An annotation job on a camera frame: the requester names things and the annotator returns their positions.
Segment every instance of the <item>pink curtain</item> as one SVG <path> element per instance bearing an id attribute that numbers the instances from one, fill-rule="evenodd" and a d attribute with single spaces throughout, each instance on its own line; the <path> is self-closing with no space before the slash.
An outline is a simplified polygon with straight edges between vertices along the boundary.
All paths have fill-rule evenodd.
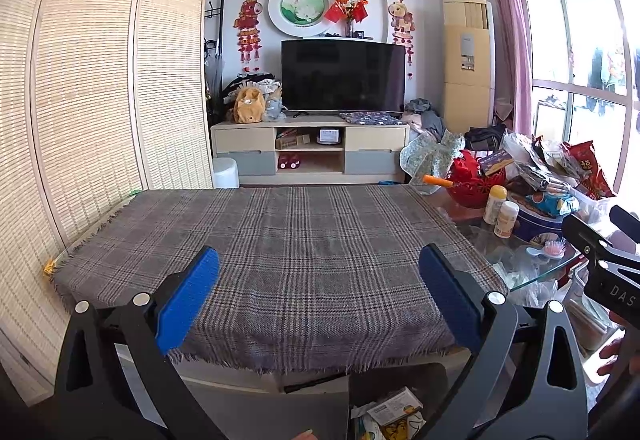
<path id="1" fill-rule="evenodd" d="M 532 132 L 531 63 L 527 49 L 527 30 L 521 0 L 496 0 L 502 20 L 505 65 L 513 90 L 513 129 Z"/>

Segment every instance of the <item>tv stand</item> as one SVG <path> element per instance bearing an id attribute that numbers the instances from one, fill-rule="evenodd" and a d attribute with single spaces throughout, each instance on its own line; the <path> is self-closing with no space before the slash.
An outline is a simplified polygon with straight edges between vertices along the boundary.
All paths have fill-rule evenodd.
<path id="1" fill-rule="evenodd" d="M 308 133 L 310 142 L 276 149 L 280 130 Z M 340 143 L 318 144 L 320 128 L 338 128 Z M 214 157 L 238 163 L 242 185 L 368 184 L 404 181 L 400 150 L 408 144 L 409 126 L 353 125 L 337 115 L 287 117 L 268 123 L 220 123 L 211 127 Z M 279 169 L 281 154 L 297 155 L 300 166 Z"/>

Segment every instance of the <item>blue snack package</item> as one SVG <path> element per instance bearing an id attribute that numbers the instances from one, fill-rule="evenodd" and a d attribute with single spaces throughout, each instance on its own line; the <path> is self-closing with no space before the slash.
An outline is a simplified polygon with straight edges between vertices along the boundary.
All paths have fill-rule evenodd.
<path id="1" fill-rule="evenodd" d="M 566 216 L 580 209 L 580 201 L 568 193 L 551 194 L 539 191 L 533 195 L 527 195 L 526 200 L 533 207 L 553 218 Z"/>

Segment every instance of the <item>bottle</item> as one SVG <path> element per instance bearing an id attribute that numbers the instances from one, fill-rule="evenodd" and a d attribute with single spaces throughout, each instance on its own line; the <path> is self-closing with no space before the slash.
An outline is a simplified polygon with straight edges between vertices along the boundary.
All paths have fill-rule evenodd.
<path id="1" fill-rule="evenodd" d="M 518 204 L 508 200 L 503 202 L 498 214 L 498 221 L 494 227 L 494 235 L 499 238 L 509 238 L 519 212 L 520 207 L 518 207 Z"/>
<path id="2" fill-rule="evenodd" d="M 486 202 L 482 219 L 489 225 L 495 225 L 498 214 L 500 214 L 500 207 L 505 200 L 507 200 L 507 190 L 501 185 L 494 185 L 489 192 L 489 200 Z"/>

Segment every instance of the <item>yellow bottle cap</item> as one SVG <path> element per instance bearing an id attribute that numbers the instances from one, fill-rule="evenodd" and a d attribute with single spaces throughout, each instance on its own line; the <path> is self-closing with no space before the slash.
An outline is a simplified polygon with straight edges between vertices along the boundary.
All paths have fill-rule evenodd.
<path id="1" fill-rule="evenodd" d="M 500 200 L 507 200 L 507 190 L 501 185 L 494 185 L 489 192 L 489 196 L 499 198 Z"/>

